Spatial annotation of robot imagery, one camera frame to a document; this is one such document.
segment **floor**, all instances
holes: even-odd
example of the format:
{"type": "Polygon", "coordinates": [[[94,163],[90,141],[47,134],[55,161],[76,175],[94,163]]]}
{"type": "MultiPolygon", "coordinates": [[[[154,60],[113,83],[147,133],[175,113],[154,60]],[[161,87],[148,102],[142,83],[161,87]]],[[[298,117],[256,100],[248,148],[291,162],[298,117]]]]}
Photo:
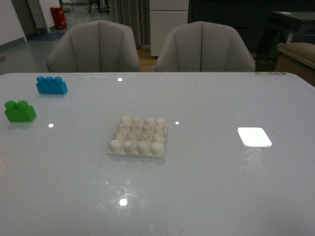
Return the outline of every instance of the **floor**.
{"type": "MultiPolygon", "coordinates": [[[[54,30],[50,35],[41,36],[7,50],[0,51],[0,75],[7,73],[48,72],[46,67],[47,57],[58,43],[58,39],[50,36],[64,33],[76,24],[100,19],[110,21],[110,13],[99,13],[95,7],[89,13],[86,6],[74,5],[73,11],[65,12],[65,18],[68,26],[67,29],[54,30]]],[[[156,57],[150,55],[150,48],[143,47],[137,51],[140,60],[140,71],[154,72],[156,57]]]]}

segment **green lego brick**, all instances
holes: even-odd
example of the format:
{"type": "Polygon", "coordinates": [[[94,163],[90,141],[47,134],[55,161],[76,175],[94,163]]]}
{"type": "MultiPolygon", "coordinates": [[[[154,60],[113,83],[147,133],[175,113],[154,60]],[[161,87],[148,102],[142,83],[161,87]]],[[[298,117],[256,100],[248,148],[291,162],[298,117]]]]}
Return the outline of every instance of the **green lego brick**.
{"type": "Polygon", "coordinates": [[[27,101],[8,101],[5,103],[6,110],[4,111],[6,117],[10,122],[32,122],[36,113],[33,106],[30,106],[27,101]]]}

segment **chair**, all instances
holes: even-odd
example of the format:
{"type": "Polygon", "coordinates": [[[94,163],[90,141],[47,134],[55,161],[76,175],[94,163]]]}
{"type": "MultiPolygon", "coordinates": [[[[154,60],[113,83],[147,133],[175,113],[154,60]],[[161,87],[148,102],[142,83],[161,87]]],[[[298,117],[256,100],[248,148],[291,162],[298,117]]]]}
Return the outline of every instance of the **chair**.
{"type": "Polygon", "coordinates": [[[47,60],[49,72],[138,72],[139,57],[130,27],[93,21],[70,28],[47,60]]]}
{"type": "Polygon", "coordinates": [[[255,61],[238,32],[229,26],[194,22],[165,38],[156,72],[253,72],[255,61]]]}

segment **white cylindrical peg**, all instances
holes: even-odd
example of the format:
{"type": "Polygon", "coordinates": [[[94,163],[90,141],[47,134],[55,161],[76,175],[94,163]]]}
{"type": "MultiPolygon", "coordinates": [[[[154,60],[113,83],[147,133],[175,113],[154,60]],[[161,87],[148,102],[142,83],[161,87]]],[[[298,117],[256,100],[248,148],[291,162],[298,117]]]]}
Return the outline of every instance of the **white cylindrical peg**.
{"type": "Polygon", "coordinates": [[[134,144],[133,141],[127,140],[123,144],[123,149],[124,149],[124,152],[127,154],[134,154],[136,151],[136,145],[134,144]]]}
{"type": "Polygon", "coordinates": [[[136,132],[129,132],[127,133],[126,139],[133,141],[136,144],[138,142],[138,135],[136,132]]]}
{"type": "Polygon", "coordinates": [[[163,144],[154,142],[151,144],[152,155],[161,155],[163,153],[163,144]]]}
{"type": "Polygon", "coordinates": [[[122,147],[122,142],[120,142],[117,139],[114,139],[110,142],[110,146],[109,149],[113,152],[113,153],[121,153],[121,151],[123,150],[122,147]]]}
{"type": "Polygon", "coordinates": [[[152,129],[154,129],[156,126],[156,122],[154,121],[153,118],[145,118],[144,119],[144,125],[146,125],[146,124],[150,125],[152,127],[152,129]]]}
{"type": "Polygon", "coordinates": [[[161,135],[161,134],[153,135],[152,142],[158,142],[158,143],[164,144],[164,135],[161,135]]]}
{"type": "Polygon", "coordinates": [[[140,126],[138,124],[132,124],[129,127],[129,130],[130,130],[130,132],[136,132],[137,135],[139,135],[141,133],[141,129],[140,129],[140,126]]]}
{"type": "Polygon", "coordinates": [[[117,130],[114,133],[114,139],[118,139],[120,142],[124,143],[124,141],[126,140],[126,135],[123,131],[117,130]]]}
{"type": "Polygon", "coordinates": [[[137,151],[141,155],[150,154],[149,144],[147,144],[146,142],[138,142],[137,151]]]}
{"type": "Polygon", "coordinates": [[[117,130],[123,131],[125,134],[129,132],[129,126],[126,123],[120,123],[117,125],[117,130]]]}
{"type": "Polygon", "coordinates": [[[154,133],[156,133],[156,134],[161,134],[161,135],[165,135],[165,127],[162,126],[162,125],[157,125],[157,126],[154,128],[154,133]]]}
{"type": "Polygon", "coordinates": [[[142,132],[143,133],[148,133],[150,134],[150,136],[153,135],[153,132],[152,132],[152,126],[150,126],[149,124],[145,124],[142,126],[142,132]]]}
{"type": "Polygon", "coordinates": [[[158,118],[157,119],[157,125],[161,125],[163,127],[166,126],[166,120],[164,118],[158,118]]]}
{"type": "Polygon", "coordinates": [[[125,117],[121,118],[120,122],[127,124],[128,127],[132,124],[132,120],[128,116],[125,116],[125,117]]]}
{"type": "Polygon", "coordinates": [[[139,135],[139,141],[144,141],[144,142],[149,142],[150,141],[150,134],[149,133],[146,133],[146,132],[144,132],[144,133],[141,133],[140,135],[139,135]]]}
{"type": "Polygon", "coordinates": [[[133,124],[138,124],[140,128],[143,126],[143,121],[140,117],[135,117],[132,119],[133,124]]]}

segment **blue lego brick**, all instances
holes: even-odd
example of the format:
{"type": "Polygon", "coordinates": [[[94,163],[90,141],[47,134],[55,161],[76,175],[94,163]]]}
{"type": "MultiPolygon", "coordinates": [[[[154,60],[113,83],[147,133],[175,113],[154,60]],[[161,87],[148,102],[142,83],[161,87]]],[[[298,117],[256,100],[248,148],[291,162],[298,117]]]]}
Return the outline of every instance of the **blue lego brick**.
{"type": "Polygon", "coordinates": [[[68,91],[65,81],[61,77],[37,77],[37,89],[41,94],[65,94],[68,91]]]}
{"type": "Polygon", "coordinates": [[[4,113],[10,122],[32,122],[36,117],[33,106],[27,101],[7,101],[4,106],[4,113]]]}

